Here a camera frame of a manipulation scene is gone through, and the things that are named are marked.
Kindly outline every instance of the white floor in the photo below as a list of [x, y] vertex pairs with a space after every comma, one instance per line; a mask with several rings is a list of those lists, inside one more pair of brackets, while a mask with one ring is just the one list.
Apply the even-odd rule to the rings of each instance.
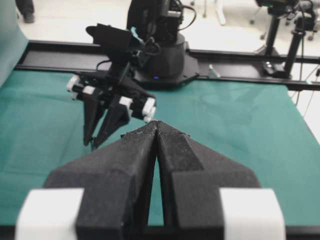
[[[25, 24], [22, 18], [19, 24], [25, 35], [31, 40], [64, 41], [91, 43], [92, 38], [85, 32], [85, 27], [96, 23], [113, 27], [126, 27], [130, 0], [33, 0], [35, 5], [35, 23]], [[198, 18], [195, 23], [182, 33], [192, 49], [252, 52], [264, 44], [260, 35], [270, 22], [267, 10], [263, 9], [257, 16], [256, 24], [249, 20], [257, 10], [255, 0], [225, 0], [224, 14], [226, 25], [221, 26], [215, 12], [213, 0], [208, 0], [207, 18], [203, 18], [204, 0], [196, 0], [195, 9]], [[192, 19], [191, 11], [186, 10], [184, 24]], [[281, 54], [288, 52], [294, 24], [285, 26], [281, 23], [275, 47]], [[304, 54], [320, 57], [320, 33], [313, 41], [305, 38]], [[302, 78], [305, 79], [315, 65], [304, 64]], [[299, 79], [300, 65], [292, 71], [294, 79]], [[305, 114], [311, 91], [300, 94], [298, 110]], [[320, 92], [315, 92], [305, 116], [313, 134], [320, 142]]]

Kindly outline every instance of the person's leg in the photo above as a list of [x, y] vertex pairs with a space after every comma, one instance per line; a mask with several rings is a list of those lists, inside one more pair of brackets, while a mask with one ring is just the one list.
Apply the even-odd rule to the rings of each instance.
[[25, 0], [15, 0], [15, 4], [17, 8], [19, 9], [19, 12], [23, 14], [24, 12], [24, 5], [25, 5]]
[[35, 21], [35, 7], [33, 0], [15, 0], [16, 6], [26, 23], [33, 23]]

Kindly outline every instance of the cable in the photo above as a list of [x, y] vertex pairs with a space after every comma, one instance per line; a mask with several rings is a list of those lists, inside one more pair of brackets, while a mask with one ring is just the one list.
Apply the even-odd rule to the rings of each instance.
[[156, 20], [157, 20], [156, 13], [157, 13], [157, 4], [154, 4], [153, 19], [152, 19], [152, 22], [151, 22], [151, 29], [149, 30], [149, 32], [147, 34], [145, 42], [148, 41], [148, 39], [151, 38], [151, 36], [152, 36], [153, 30], [154, 30], [154, 26], [155, 26]]
[[96, 65], [95, 70], [96, 70], [96, 71], [99, 71], [99, 66], [100, 66], [101, 64], [110, 63], [110, 62], [111, 62], [111, 60], [104, 60], [104, 61], [99, 62], [99, 63]]
[[187, 5], [182, 5], [182, 7], [183, 7], [184, 9], [190, 9], [190, 10], [192, 10], [192, 11], [194, 12], [194, 16], [193, 16], [193, 19], [192, 19], [192, 21], [189, 23], [188, 26], [185, 26], [185, 27], [183, 27], [183, 28], [180, 28], [180, 29], [178, 29], [178, 31], [187, 29], [187, 28], [190, 27], [190, 26], [195, 22], [195, 20], [197, 19], [197, 12], [196, 12], [196, 10], [195, 10], [193, 7], [187, 6]]
[[94, 147], [94, 141], [95, 141], [95, 139], [94, 139], [94, 138], [92, 138], [92, 139], [90, 140], [90, 148], [91, 148], [91, 152], [93, 152], [94, 150], [96, 150], [96, 148]]
[[[305, 78], [305, 82], [311, 77], [311, 75], [320, 67], [320, 64], [318, 64], [310, 73], [309, 75]], [[294, 92], [294, 94], [290, 97], [293, 98], [298, 92]]]
[[149, 51], [146, 51], [146, 52], [145, 52], [146, 55], [149, 55], [149, 56], [157, 56], [157, 55], [161, 54], [162, 49], [161, 49], [161, 47], [160, 47], [160, 45], [159, 45], [158, 43], [153, 42], [152, 47], [153, 47], [153, 48], [148, 49]]
[[[301, 5], [299, 6], [301, 13], [302, 13], [302, 49], [301, 49], [301, 65], [300, 65], [300, 78], [299, 81], [302, 81], [302, 73], [303, 73], [303, 66], [304, 66], [304, 54], [305, 54], [305, 11], [304, 9], [301, 7]], [[298, 96], [296, 98], [296, 103], [295, 105], [297, 106], [299, 103], [299, 99], [300, 99], [300, 91], [298, 92]]]
[[174, 0], [174, 3], [182, 13], [183, 12], [183, 8], [184, 8], [184, 5], [182, 4], [182, 2], [180, 0]]
[[[319, 68], [319, 69], [317, 70], [317, 72], [316, 72], [316, 78], [315, 78], [315, 81], [316, 81], [316, 82], [318, 81], [319, 75], [320, 75], [320, 68]], [[311, 94], [311, 97], [310, 97], [310, 99], [309, 99], [308, 105], [307, 105], [307, 107], [306, 107], [306, 109], [305, 109], [303, 118], [305, 118], [306, 115], [307, 115], [307, 112], [308, 112], [308, 110], [309, 110], [309, 107], [310, 107], [310, 104], [311, 104], [311, 101], [312, 101], [312, 98], [314, 97], [314, 95], [315, 95], [315, 91], [312, 91], [312, 94]]]

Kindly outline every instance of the black mount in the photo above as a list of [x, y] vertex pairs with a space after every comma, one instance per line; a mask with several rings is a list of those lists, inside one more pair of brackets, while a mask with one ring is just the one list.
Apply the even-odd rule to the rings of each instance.
[[[283, 15], [283, 12], [275, 12], [275, 8], [269, 7], [268, 12], [272, 15], [272, 20], [268, 32], [268, 37], [266, 41], [266, 46], [258, 50], [257, 54], [268, 56], [279, 54], [274, 48], [277, 32], [279, 29], [280, 18], [279, 16]], [[292, 31], [292, 40], [290, 49], [285, 61], [285, 65], [282, 65], [282, 62], [271, 62], [264, 61], [262, 62], [262, 67], [265, 70], [265, 73], [268, 76], [280, 79], [291, 79], [291, 71], [293, 65], [297, 58], [297, 53], [301, 40], [305, 37], [306, 31], [314, 31], [315, 28], [315, 16], [311, 13], [311, 16], [299, 16], [297, 20], [294, 21], [295, 29]]]

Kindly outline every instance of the green tablecloth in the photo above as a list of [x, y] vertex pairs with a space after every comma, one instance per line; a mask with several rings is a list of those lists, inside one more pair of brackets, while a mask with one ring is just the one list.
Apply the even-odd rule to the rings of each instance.
[[[14, 71], [0, 88], [0, 225], [14, 224], [27, 192], [57, 166], [89, 153], [83, 107], [66, 91], [70, 74]], [[253, 169], [273, 188], [287, 225], [320, 225], [320, 146], [284, 86], [194, 81], [154, 91], [156, 119]], [[132, 119], [105, 143], [141, 127]], [[161, 225], [158, 166], [151, 225]]]

